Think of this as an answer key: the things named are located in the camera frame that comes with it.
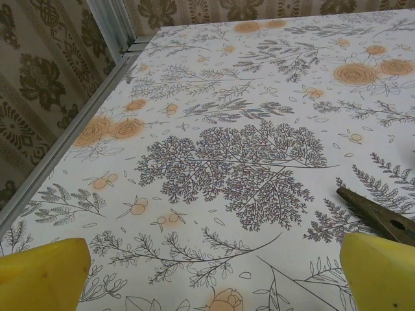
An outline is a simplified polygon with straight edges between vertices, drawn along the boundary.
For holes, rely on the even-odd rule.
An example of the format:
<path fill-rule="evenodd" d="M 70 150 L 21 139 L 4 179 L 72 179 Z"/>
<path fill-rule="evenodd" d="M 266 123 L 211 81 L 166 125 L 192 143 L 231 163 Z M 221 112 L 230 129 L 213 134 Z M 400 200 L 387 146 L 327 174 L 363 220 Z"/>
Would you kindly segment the floral patterned table cover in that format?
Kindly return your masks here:
<path fill-rule="evenodd" d="M 162 28 L 0 257 L 83 238 L 77 311 L 358 311 L 339 187 L 415 220 L 415 8 Z"/>

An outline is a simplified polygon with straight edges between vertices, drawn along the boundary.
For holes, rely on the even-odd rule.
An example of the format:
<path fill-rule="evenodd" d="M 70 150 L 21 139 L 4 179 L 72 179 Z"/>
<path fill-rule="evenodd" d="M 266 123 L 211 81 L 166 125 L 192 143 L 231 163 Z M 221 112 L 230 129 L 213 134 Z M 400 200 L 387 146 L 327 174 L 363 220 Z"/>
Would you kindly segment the aluminium left table rail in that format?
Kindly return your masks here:
<path fill-rule="evenodd" d="M 81 130 L 87 125 L 94 114 L 98 111 L 111 92 L 121 82 L 121 79 L 129 70 L 138 56 L 145 50 L 152 36 L 137 38 L 122 55 L 121 61 L 116 64 L 104 82 L 87 101 L 80 113 L 74 118 L 64 133 L 52 145 L 40 164 L 32 171 L 23 182 L 12 199 L 0 211 L 0 238 L 2 238 L 16 218 L 22 212 L 26 203 L 34 196 L 36 190 L 48 178 L 55 166 L 75 141 Z"/>

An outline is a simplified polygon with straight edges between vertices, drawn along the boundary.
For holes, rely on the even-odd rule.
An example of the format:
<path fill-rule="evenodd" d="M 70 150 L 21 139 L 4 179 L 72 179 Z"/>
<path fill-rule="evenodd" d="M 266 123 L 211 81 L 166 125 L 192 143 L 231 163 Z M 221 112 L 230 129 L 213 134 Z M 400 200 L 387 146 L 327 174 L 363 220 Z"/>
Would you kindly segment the aluminium left corner post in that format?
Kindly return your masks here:
<path fill-rule="evenodd" d="M 140 47 L 124 0 L 86 0 L 115 63 L 124 56 L 139 56 Z"/>

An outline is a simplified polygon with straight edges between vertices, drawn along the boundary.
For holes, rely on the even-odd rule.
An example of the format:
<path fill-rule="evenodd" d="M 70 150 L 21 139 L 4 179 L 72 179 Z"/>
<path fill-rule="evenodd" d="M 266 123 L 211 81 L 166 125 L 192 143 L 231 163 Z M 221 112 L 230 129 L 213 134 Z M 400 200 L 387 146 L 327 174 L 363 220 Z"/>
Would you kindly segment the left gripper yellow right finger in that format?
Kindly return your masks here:
<path fill-rule="evenodd" d="M 350 233 L 340 263 L 358 311 L 415 311 L 415 247 Z"/>

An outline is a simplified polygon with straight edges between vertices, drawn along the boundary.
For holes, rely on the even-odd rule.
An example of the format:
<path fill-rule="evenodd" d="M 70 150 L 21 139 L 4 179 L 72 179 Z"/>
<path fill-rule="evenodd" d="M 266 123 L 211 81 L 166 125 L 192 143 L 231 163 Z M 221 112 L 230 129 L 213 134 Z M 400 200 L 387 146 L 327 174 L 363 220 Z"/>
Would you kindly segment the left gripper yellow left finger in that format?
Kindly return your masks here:
<path fill-rule="evenodd" d="M 90 265 L 83 238 L 0 257 L 0 311 L 76 311 Z"/>

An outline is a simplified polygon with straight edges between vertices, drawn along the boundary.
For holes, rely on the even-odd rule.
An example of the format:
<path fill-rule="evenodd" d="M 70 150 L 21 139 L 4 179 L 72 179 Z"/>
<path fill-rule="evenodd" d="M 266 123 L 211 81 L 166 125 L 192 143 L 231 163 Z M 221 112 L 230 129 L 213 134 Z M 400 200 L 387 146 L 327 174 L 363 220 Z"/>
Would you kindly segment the yellow handled pliers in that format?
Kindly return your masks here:
<path fill-rule="evenodd" d="M 379 236 L 415 247 L 415 222 L 386 207 L 383 207 L 345 187 L 336 193 L 369 225 Z"/>

